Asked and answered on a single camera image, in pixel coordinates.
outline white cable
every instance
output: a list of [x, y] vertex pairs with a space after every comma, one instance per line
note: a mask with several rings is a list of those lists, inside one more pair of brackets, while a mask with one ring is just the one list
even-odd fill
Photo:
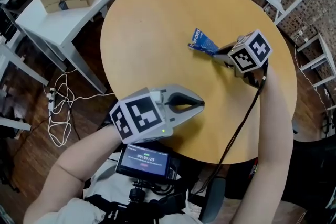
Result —
[[[75, 94], [73, 93], [73, 91], [71, 91], [71, 89], [68, 87], [68, 75], [67, 74], [70, 74], [72, 72], [75, 72], [75, 70], [71, 71], [71, 72], [66, 72], [66, 73], [63, 73], [62, 75], [60, 75], [58, 77], [58, 79], [56, 80], [55, 82], [55, 94], [58, 94], [59, 96], [61, 96], [63, 98], [63, 100], [61, 100], [59, 102], [58, 105], [56, 105], [54, 107], [54, 109], [52, 111], [49, 111], [49, 123], [48, 123], [48, 134], [52, 140], [52, 142], [54, 143], [55, 146], [57, 147], [62, 147], [64, 146], [67, 141], [68, 141], [68, 138], [69, 138], [69, 135], [70, 135], [70, 132], [72, 130], [72, 125], [70, 124], [70, 119], [71, 119], [71, 112], [70, 112], [70, 109], [72, 107], [72, 105], [74, 104], [74, 102], [78, 99], [84, 99], [84, 100], [88, 100], [88, 99], [91, 99], [93, 97], [97, 97], [97, 96], [108, 96], [108, 95], [112, 95], [114, 93], [108, 93], [108, 94], [96, 94], [96, 95], [93, 95], [91, 97], [77, 97], [75, 98]], [[65, 77], [65, 82], [61, 83], [60, 86], [57, 88], [56, 85], [57, 85], [57, 82], [60, 78], [62, 77]], [[59, 91], [61, 88], [66, 88], [66, 94], [63, 95], [61, 94]], [[52, 120], [52, 116], [53, 115], [57, 115], [59, 114], [61, 111], [62, 111], [62, 108], [64, 106], [64, 104], [67, 103], [68, 104], [68, 114], [67, 114], [67, 119], [65, 121], [53, 121]], [[63, 135], [62, 135], [62, 140], [60, 141], [54, 134], [51, 133], [51, 128], [52, 127], [55, 127], [55, 126], [59, 126], [59, 125], [65, 125], [65, 128], [64, 128], [64, 131], [63, 131]]]
[[[310, 1], [311, 1], [311, 0], [308, 1], [307, 5], [306, 5], [306, 8], [304, 9], [304, 11], [303, 11], [303, 13], [302, 13], [301, 19], [298, 18], [298, 15], [296, 15], [296, 18], [298, 18], [298, 19], [300, 20], [300, 24], [299, 24], [299, 27], [298, 27], [299, 31], [300, 31], [300, 27], [301, 27], [302, 21], [303, 21], [303, 19], [304, 19], [304, 15], [305, 15], [305, 13], [306, 13], [306, 10], [307, 10], [307, 8], [308, 8], [308, 6], [309, 6], [309, 4], [310, 4]], [[307, 78], [306, 74], [305, 74], [305, 73], [301, 70], [301, 68], [299, 67], [298, 59], [296, 58], [296, 46], [297, 46], [297, 41], [298, 41], [299, 36], [300, 36], [300, 34], [298, 34], [298, 36], [296, 37], [296, 39], [295, 39], [295, 45], [294, 45], [294, 58], [295, 58], [296, 65], [297, 65], [297, 67], [299, 68], [299, 70], [301, 71], [301, 73], [304, 75], [304, 77], [305, 77], [305, 78], [309, 81], [309, 83], [312, 85], [314, 91], [319, 95], [320, 101], [321, 101], [321, 103], [323, 104], [324, 109], [327, 111], [326, 105], [325, 105], [324, 102], [322, 101], [322, 97], [321, 97], [321, 95], [319, 94], [319, 92], [317, 91], [317, 88], [314, 87], [313, 83], [311, 83], [311, 81]]]

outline white table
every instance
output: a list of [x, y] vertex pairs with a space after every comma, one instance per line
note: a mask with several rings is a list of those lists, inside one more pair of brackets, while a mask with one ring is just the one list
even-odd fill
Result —
[[319, 65], [327, 62], [330, 66], [330, 69], [332, 71], [332, 75], [327, 77], [326, 79], [321, 80], [320, 82], [315, 83], [313, 86], [316, 88], [319, 85], [322, 85], [324, 83], [327, 83], [328, 81], [336, 78], [336, 67], [335, 67], [335, 62], [334, 59], [332, 58], [332, 54], [326, 44], [326, 42], [323, 40], [322, 36], [320, 33], [318, 33], [316, 36], [314, 36], [312, 39], [308, 40], [305, 44], [303, 44], [300, 48], [297, 49], [297, 51], [302, 51], [303, 49], [307, 48], [309, 45], [311, 45], [314, 41], [319, 40], [320, 45], [323, 50], [323, 54], [317, 57], [316, 59], [310, 61], [306, 65], [300, 68], [301, 71], [306, 70], [307, 68], [314, 69], [318, 67]]
[[72, 40], [81, 28], [100, 10], [104, 16], [109, 0], [95, 0], [90, 7], [63, 10], [48, 14], [40, 0], [33, 0], [16, 19], [33, 43], [62, 71], [67, 58], [70, 63], [100, 92], [106, 92], [105, 86], [92, 72]]

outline forearm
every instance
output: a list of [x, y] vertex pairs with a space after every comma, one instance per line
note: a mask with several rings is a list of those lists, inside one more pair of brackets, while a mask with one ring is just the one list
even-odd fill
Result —
[[70, 175], [85, 182], [120, 145], [113, 125], [107, 126], [69, 147], [56, 161]]
[[260, 95], [258, 163], [289, 165], [292, 148], [291, 117], [277, 75], [270, 66]]

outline table top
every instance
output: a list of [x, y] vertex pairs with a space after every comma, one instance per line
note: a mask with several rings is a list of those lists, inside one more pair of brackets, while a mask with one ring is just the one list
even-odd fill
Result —
[[56, 45], [72, 42], [81, 28], [109, 0], [94, 0], [90, 7], [62, 10], [48, 14], [40, 0], [33, 0], [16, 19], [24, 29]]
[[[116, 0], [103, 24], [101, 57], [118, 99], [172, 83], [197, 93], [204, 110], [161, 141], [190, 158], [218, 163], [256, 89], [234, 77], [232, 69], [188, 49], [195, 28], [219, 47], [259, 28], [273, 48], [269, 61], [293, 116], [297, 81], [291, 54], [275, 24], [251, 0]], [[259, 100], [224, 163], [257, 157], [258, 138]]]
[[329, 50], [327, 43], [324, 41], [320, 33], [318, 33], [318, 38], [323, 50], [323, 54], [326, 56], [326, 59], [330, 65], [331, 71], [334, 74], [334, 76], [336, 76], [336, 66], [331, 51]]

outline black and white marker cube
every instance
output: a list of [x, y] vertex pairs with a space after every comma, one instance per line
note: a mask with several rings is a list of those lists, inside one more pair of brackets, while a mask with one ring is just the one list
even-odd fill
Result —
[[124, 144], [149, 142], [173, 132], [147, 88], [120, 100], [110, 116]]
[[228, 53], [241, 73], [261, 67], [272, 53], [272, 48], [259, 29], [237, 42]]

